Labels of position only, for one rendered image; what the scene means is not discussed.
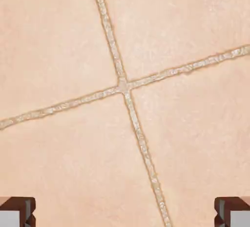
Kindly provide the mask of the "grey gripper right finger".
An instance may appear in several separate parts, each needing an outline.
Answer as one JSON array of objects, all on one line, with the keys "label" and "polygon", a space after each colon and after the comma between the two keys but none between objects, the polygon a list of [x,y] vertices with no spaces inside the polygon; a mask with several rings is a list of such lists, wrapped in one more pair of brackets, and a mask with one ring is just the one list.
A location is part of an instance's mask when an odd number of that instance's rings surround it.
[{"label": "grey gripper right finger", "polygon": [[217,197],[214,227],[250,227],[250,196]]}]

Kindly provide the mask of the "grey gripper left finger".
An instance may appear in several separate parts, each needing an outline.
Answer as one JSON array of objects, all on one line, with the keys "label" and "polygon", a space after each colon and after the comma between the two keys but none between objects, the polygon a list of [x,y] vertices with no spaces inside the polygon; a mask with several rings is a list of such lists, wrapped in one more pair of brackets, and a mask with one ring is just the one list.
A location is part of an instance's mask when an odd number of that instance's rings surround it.
[{"label": "grey gripper left finger", "polygon": [[34,197],[0,197],[0,227],[36,227]]}]

